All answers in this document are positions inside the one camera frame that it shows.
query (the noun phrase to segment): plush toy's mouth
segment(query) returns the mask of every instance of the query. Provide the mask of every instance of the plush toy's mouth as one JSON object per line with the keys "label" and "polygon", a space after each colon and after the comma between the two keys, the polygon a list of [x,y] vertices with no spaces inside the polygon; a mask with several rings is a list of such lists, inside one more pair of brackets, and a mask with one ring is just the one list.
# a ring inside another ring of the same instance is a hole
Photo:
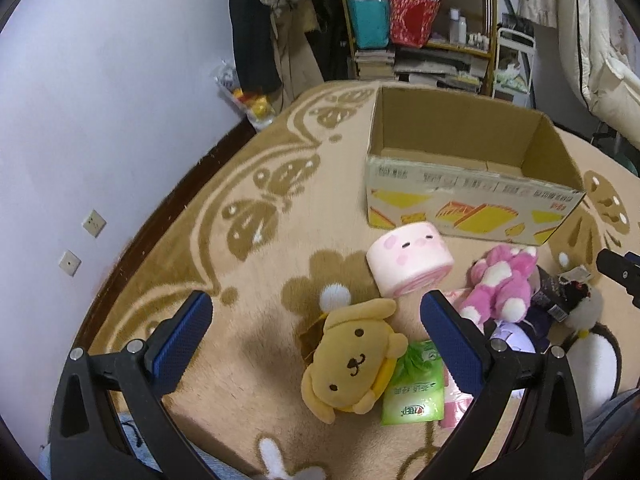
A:
{"label": "plush toy's mouth", "polygon": [[355,368],[356,371],[351,373],[351,377],[355,377],[360,371],[360,365],[365,361],[366,357],[364,354],[360,354],[360,361],[356,361],[353,357],[349,359],[349,363],[347,364],[347,368]]}

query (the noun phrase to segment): green tissue package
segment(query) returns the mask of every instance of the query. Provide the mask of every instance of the green tissue package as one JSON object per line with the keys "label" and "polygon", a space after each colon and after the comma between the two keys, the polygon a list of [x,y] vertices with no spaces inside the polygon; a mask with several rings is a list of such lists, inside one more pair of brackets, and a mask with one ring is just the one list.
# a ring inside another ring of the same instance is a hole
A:
{"label": "green tissue package", "polygon": [[444,418],[444,365],[432,341],[412,342],[382,401],[382,425]]}

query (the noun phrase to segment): white bottle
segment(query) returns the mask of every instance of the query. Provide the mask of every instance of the white bottle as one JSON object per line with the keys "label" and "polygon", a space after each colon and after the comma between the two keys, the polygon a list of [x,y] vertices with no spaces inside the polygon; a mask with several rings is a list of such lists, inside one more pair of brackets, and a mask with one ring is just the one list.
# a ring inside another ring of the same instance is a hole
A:
{"label": "white bottle", "polygon": [[449,43],[457,43],[460,40],[460,9],[449,9],[449,17]]}
{"label": "white bottle", "polygon": [[460,24],[458,25],[458,28],[458,43],[466,45],[466,18],[464,16],[460,16]]}

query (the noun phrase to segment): wall plate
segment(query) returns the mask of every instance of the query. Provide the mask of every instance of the wall plate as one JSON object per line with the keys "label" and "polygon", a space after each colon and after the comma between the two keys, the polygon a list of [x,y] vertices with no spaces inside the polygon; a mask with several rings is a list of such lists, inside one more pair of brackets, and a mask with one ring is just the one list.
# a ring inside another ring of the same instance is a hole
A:
{"label": "wall plate", "polygon": [[82,227],[87,231],[92,237],[97,238],[104,226],[107,225],[107,221],[102,218],[95,209],[93,209],[89,216],[86,218],[84,222],[82,222]]}
{"label": "wall plate", "polygon": [[76,273],[76,270],[78,270],[78,267],[80,267],[81,263],[82,261],[75,254],[73,254],[71,251],[65,251],[65,253],[62,255],[62,258],[60,258],[58,266],[69,276],[73,277]]}

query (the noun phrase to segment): teal bag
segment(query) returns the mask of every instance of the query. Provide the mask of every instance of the teal bag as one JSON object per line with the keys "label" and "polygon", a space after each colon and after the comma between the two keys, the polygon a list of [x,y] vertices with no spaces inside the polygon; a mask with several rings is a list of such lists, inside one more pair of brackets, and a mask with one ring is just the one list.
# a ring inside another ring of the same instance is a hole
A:
{"label": "teal bag", "polygon": [[389,43],[389,1],[347,0],[358,48],[384,48]]}

